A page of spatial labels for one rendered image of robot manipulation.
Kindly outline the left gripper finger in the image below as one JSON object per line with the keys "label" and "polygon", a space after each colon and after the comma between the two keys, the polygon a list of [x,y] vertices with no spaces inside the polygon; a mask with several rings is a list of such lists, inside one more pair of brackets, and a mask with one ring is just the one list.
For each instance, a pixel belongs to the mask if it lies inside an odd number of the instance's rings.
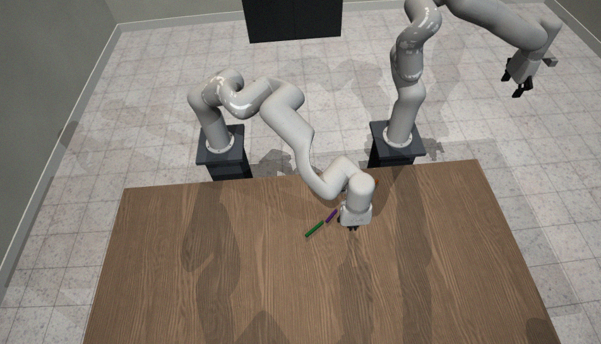
{"label": "left gripper finger", "polygon": [[[509,61],[511,60],[512,57],[509,57],[507,60],[507,64],[508,65]],[[509,79],[511,78],[510,74],[507,72],[507,70],[505,69],[505,73],[503,75],[503,77],[501,78],[501,81],[509,81]]]}
{"label": "left gripper finger", "polygon": [[[521,87],[522,84],[524,84],[523,88]],[[532,76],[528,76],[527,80],[522,84],[518,84],[518,89],[515,90],[514,94],[512,95],[512,98],[519,98],[521,97],[524,91],[528,91],[533,88]]]}

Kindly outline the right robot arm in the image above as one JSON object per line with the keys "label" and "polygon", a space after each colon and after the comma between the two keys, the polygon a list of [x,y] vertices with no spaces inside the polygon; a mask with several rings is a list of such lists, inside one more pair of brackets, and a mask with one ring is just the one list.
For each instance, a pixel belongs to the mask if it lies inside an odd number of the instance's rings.
{"label": "right robot arm", "polygon": [[320,176],[312,169],[309,153],[314,129],[296,112],[305,96],[293,83],[262,75],[244,87],[242,75],[233,68],[225,68],[194,87],[187,101],[203,128],[210,152],[225,153],[235,142],[218,106],[223,105],[240,120],[259,112],[262,120],[293,149],[302,180],[318,196],[330,201],[346,194],[341,205],[349,212],[361,215],[368,211],[375,181],[348,157],[337,156]]}

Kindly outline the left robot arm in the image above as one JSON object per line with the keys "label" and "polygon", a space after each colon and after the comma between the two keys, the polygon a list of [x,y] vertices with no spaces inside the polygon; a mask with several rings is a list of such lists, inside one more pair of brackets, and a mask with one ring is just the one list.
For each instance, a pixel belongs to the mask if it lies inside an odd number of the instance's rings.
{"label": "left robot arm", "polygon": [[485,28],[521,49],[525,57],[542,59],[548,67],[558,63],[548,49],[562,27],[561,19],[554,15],[516,14],[500,0],[405,0],[404,10],[411,24],[399,34],[390,50],[391,74],[398,100],[389,126],[383,131],[383,139],[392,147],[404,148],[412,141],[411,130],[426,97],[420,78],[424,69],[423,46],[441,27],[438,7],[442,5],[457,18]]}

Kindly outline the green rod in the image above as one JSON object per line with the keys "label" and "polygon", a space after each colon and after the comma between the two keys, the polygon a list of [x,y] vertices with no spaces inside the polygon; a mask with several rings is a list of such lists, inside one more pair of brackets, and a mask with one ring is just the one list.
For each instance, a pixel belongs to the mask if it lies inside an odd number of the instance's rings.
{"label": "green rod", "polygon": [[309,237],[315,230],[317,230],[320,226],[324,224],[323,221],[320,221],[315,227],[313,227],[308,233],[305,234],[306,237]]}

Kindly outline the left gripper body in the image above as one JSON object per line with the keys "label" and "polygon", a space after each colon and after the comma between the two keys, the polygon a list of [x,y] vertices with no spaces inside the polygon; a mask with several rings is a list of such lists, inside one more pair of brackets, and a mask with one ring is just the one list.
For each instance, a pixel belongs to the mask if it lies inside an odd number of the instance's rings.
{"label": "left gripper body", "polygon": [[532,76],[533,79],[540,63],[541,59],[529,59],[521,53],[520,49],[518,49],[506,66],[506,70],[516,84],[522,84],[528,76]]}

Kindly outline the purple rod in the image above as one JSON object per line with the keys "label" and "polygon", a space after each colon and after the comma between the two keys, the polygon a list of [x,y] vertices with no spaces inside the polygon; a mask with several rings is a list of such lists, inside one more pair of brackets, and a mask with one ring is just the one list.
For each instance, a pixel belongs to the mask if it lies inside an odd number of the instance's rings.
{"label": "purple rod", "polygon": [[332,214],[331,214],[331,215],[330,215],[330,216],[329,216],[329,217],[328,217],[328,218],[325,220],[325,222],[326,222],[326,223],[328,223],[328,222],[329,222],[329,221],[330,221],[330,220],[333,218],[333,216],[334,216],[334,215],[337,213],[337,211],[338,211],[338,210],[336,210],[336,209],[335,209],[335,210],[332,212]]}

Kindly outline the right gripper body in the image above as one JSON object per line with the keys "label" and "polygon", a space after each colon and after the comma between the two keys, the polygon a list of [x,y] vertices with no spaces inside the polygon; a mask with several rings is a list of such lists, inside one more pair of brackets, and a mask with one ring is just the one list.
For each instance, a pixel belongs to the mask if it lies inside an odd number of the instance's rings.
{"label": "right gripper body", "polygon": [[367,225],[372,220],[372,204],[370,204],[368,211],[361,215],[355,215],[349,212],[346,206],[341,205],[339,214],[342,226]]}

